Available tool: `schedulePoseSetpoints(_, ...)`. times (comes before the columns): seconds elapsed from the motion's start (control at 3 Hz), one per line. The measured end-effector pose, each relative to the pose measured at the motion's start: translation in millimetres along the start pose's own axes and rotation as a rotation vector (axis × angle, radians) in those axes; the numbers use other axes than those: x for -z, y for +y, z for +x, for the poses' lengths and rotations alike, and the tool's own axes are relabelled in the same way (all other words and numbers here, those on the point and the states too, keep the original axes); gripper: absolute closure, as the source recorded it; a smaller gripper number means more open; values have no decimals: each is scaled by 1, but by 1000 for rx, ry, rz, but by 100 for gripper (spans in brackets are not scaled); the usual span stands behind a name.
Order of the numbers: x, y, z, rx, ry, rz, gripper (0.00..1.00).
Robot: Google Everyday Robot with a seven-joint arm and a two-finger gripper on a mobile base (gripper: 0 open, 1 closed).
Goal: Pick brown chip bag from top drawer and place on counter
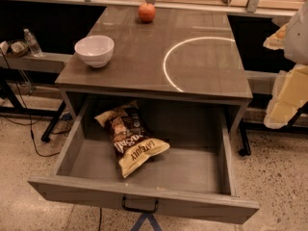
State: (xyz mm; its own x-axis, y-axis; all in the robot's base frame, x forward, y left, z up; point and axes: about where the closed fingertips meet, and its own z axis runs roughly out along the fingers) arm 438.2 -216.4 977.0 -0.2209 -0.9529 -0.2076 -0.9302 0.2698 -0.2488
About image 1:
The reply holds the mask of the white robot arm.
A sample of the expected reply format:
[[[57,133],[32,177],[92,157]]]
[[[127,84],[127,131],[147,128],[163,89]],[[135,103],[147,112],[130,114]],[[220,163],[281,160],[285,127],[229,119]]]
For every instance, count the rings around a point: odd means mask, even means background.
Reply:
[[[279,71],[266,109],[264,124],[280,129],[308,102],[308,1],[263,46],[282,49],[284,57],[295,64],[289,71]]]

